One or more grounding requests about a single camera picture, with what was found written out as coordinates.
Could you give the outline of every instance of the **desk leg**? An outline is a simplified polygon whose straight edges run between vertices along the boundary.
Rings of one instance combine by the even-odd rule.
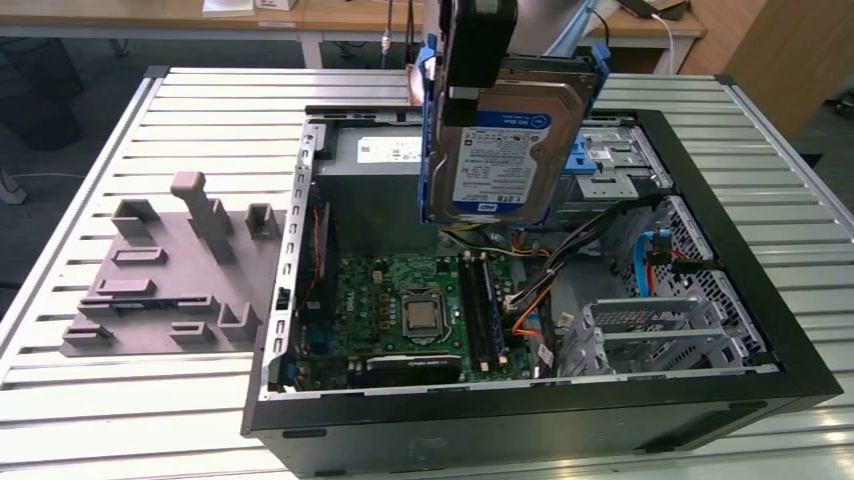
[[[20,205],[27,200],[27,192],[15,179],[0,168],[0,202],[7,205]]]
[[[653,73],[657,75],[670,75],[670,56],[673,55],[674,74],[678,74],[682,64],[685,63],[685,58],[689,56],[691,45],[694,45],[693,37],[674,38],[674,51],[667,49],[662,52],[662,57],[658,59],[658,65],[655,65],[655,71]]]
[[[321,32],[299,32],[299,43],[303,46],[303,61],[306,62],[306,68],[323,68],[321,42],[323,42],[323,34]]]

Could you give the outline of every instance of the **motherboard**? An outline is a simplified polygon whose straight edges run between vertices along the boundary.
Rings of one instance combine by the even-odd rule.
[[[478,290],[486,282],[489,292]],[[314,383],[305,387],[359,387],[369,369],[390,372],[387,386],[399,376],[413,381],[417,370],[453,375],[450,383],[529,378],[526,346],[503,343],[498,308],[511,291],[503,257],[343,257],[334,324],[303,332],[311,356],[301,367]]]

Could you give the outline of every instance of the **hard drive label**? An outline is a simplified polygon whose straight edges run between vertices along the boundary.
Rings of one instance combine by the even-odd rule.
[[[478,112],[462,130],[454,203],[474,212],[509,212],[529,198],[537,161],[531,148],[549,135],[546,114]]]

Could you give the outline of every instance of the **chip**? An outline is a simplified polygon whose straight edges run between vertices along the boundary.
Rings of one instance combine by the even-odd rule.
[[[437,304],[434,302],[410,302],[406,304],[406,321],[413,330],[435,329],[438,326]]]

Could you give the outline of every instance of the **hard drive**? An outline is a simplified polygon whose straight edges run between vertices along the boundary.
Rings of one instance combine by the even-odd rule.
[[[605,76],[587,59],[506,61],[481,91],[470,127],[434,132],[422,172],[430,222],[535,224],[547,214],[567,155]],[[443,92],[437,85],[435,92]],[[442,108],[443,93],[434,100]]]

